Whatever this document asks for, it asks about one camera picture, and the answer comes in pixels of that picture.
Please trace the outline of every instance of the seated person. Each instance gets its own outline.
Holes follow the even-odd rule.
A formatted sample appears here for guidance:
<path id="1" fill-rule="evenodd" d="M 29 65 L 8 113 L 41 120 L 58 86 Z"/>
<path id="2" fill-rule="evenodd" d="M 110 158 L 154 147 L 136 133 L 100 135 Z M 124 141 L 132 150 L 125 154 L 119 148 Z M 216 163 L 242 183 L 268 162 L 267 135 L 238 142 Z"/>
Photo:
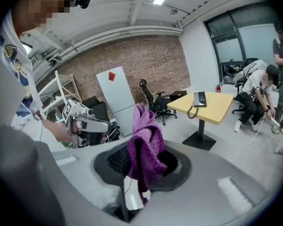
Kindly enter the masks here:
<path id="1" fill-rule="evenodd" d="M 279 70 L 274 65 L 269 65 L 266 70 L 258 69 L 250 75 L 241 90 L 241 102 L 246 110 L 241 118 L 236 121 L 234 125 L 235 132 L 238 132 L 241 124 L 245 124 L 247 121 L 250 121 L 254 131 L 258 131 L 257 123 L 264 115 L 264 112 L 268 119 L 275 116 L 275 108 L 270 93 L 272 85 L 276 85 L 278 80 Z M 264 95 L 266 95 L 270 110 L 263 99 Z"/>

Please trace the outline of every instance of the black table base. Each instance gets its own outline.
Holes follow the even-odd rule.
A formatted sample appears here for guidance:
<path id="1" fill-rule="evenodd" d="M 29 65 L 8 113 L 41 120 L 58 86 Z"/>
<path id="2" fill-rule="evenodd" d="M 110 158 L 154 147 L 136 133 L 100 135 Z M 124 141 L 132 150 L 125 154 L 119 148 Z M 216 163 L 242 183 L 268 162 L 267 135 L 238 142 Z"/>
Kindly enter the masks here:
<path id="1" fill-rule="evenodd" d="M 205 122 L 203 120 L 199 120 L 199 130 L 185 139 L 183 144 L 209 151 L 216 141 L 203 134 L 204 124 Z"/>

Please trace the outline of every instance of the metal shelving rack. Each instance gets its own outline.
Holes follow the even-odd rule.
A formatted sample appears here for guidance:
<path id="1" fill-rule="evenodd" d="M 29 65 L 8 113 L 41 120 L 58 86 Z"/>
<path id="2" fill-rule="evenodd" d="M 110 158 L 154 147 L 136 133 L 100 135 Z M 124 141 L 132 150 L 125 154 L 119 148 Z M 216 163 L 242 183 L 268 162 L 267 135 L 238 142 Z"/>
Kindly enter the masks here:
<path id="1" fill-rule="evenodd" d="M 75 80 L 72 76 L 65 76 L 65 75 L 59 75 L 57 71 L 55 71 L 55 78 L 51 80 L 40 92 L 39 92 L 39 97 L 42 102 L 50 98 L 50 104 L 46 106 L 45 108 L 40 109 L 41 116 L 43 118 L 47 118 L 48 114 L 52 110 L 56 110 L 56 113 L 60 118 L 63 118 L 61 115 L 61 112 L 59 111 L 58 107 L 61 104 L 66 104 L 67 100 L 70 98 L 76 98 L 80 102 L 82 102 L 82 99 L 79 95 L 79 92 L 77 90 Z M 75 89 L 75 93 L 70 92 L 68 89 L 65 88 L 66 85 L 69 83 L 72 83 Z M 60 91 L 61 96 L 58 98 L 54 97 L 54 93 L 57 91 Z"/>

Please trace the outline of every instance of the ceiling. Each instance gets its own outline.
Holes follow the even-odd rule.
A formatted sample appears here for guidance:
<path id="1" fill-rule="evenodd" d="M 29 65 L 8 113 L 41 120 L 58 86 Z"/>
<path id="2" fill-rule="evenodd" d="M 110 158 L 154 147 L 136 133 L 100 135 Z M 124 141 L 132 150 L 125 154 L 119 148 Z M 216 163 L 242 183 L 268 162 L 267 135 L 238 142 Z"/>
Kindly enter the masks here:
<path id="1" fill-rule="evenodd" d="M 135 25 L 178 27 L 177 21 L 213 0 L 165 0 L 162 5 L 155 5 L 153 1 L 91 0 L 88 8 L 76 7 L 69 13 L 58 14 L 42 29 L 24 34 L 21 40 L 33 45 L 30 57 L 46 55 L 54 49 L 61 52 L 73 43 L 116 28 Z"/>

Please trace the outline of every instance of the refrigerator door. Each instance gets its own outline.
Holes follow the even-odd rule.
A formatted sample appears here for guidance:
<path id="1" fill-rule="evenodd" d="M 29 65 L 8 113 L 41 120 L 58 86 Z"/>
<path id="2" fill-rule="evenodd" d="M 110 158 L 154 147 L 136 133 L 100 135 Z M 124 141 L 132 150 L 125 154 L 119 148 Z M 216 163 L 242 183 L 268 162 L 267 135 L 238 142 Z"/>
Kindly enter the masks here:
<path id="1" fill-rule="evenodd" d="M 124 136 L 132 134 L 132 123 L 135 105 L 132 105 L 124 110 L 113 113 L 121 132 Z"/>
<path id="2" fill-rule="evenodd" d="M 109 77 L 109 72 L 115 74 L 114 79 Z M 97 77 L 112 113 L 119 112 L 135 104 L 121 66 L 99 73 Z"/>

